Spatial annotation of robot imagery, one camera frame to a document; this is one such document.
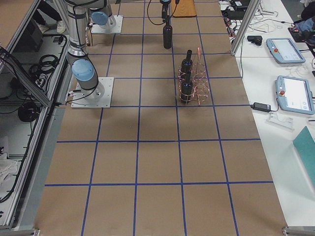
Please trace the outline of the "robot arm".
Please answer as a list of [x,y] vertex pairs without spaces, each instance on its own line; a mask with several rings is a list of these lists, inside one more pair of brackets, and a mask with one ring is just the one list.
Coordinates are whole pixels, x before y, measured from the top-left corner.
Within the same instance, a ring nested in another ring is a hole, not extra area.
[[124,0],[66,0],[70,46],[67,60],[71,65],[72,74],[77,79],[83,97],[91,98],[98,95],[98,74],[86,50],[86,28],[88,26],[87,12],[92,12],[93,23],[106,29],[114,27],[111,5],[125,3]]
[[89,8],[92,21],[104,29],[111,29],[116,25],[112,13],[111,3],[108,0],[99,0],[97,6]]

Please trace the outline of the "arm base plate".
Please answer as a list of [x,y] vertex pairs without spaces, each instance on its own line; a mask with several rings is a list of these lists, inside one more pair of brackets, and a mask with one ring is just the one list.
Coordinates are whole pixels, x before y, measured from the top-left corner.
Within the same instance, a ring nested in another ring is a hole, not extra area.
[[74,109],[98,109],[110,108],[114,77],[99,77],[98,85],[95,90],[82,90],[79,83],[76,84],[76,90],[71,102],[71,108]]
[[120,34],[123,18],[122,15],[112,15],[109,18],[106,15],[92,17],[92,34]]

